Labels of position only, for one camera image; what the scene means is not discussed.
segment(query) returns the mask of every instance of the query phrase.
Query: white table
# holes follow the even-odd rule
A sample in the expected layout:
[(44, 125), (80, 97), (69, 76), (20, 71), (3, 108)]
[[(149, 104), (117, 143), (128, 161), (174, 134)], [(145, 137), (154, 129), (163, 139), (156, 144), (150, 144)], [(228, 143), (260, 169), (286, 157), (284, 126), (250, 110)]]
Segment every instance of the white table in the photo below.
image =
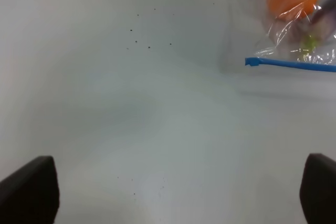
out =
[(336, 158), (333, 75), (220, 71), (225, 0), (0, 8), (0, 176), (53, 155), (56, 223), (305, 223), (305, 160)]

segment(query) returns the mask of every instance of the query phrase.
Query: blue zipper seal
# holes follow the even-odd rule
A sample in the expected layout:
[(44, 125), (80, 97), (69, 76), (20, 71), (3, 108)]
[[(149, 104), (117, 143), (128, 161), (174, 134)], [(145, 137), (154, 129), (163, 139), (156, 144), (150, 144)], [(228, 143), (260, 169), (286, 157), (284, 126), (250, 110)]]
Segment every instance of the blue zipper seal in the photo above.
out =
[(250, 65), (251, 67), (255, 67), (258, 65), (273, 65), (273, 66), (286, 67), (286, 68), (298, 68), (298, 69), (304, 69), (304, 70), (323, 71), (323, 72), (336, 72), (336, 66), (334, 65), (273, 60), (273, 59), (258, 58), (258, 57), (245, 58), (245, 65), (246, 66)]

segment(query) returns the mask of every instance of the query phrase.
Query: black object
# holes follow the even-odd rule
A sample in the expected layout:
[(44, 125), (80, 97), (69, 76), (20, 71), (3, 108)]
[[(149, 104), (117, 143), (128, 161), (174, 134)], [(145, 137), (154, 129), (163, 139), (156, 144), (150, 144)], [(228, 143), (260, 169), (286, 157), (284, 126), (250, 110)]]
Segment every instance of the black object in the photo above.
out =
[(0, 223), (52, 224), (59, 208), (54, 159), (38, 157), (0, 183)]
[(308, 224), (336, 223), (336, 162), (322, 154), (310, 154), (300, 188), (300, 200)]

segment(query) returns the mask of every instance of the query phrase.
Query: clear plastic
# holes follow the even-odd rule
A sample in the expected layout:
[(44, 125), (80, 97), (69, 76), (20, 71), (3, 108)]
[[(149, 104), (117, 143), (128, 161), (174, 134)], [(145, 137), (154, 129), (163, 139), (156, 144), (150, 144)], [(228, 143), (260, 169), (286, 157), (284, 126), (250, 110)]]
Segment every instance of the clear plastic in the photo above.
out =
[[(249, 40), (253, 41), (254, 54), (245, 56), (258, 60), (247, 60), (247, 65), (260, 63), (336, 72), (336, 66), (321, 69), (301, 64), (336, 65), (336, 0), (237, 1), (243, 15), (255, 22), (252, 28), (255, 31), (250, 30), (254, 38)], [(235, 25), (233, 30), (241, 33)]]

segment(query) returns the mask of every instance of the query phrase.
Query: plastic bag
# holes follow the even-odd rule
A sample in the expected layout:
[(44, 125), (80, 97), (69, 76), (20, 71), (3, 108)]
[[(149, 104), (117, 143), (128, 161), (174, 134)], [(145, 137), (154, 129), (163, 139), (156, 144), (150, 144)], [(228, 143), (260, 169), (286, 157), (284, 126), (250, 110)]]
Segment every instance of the plastic bag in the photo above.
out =
[(264, 33), (246, 65), (336, 72), (336, 0), (250, 0), (247, 7), (238, 1)]

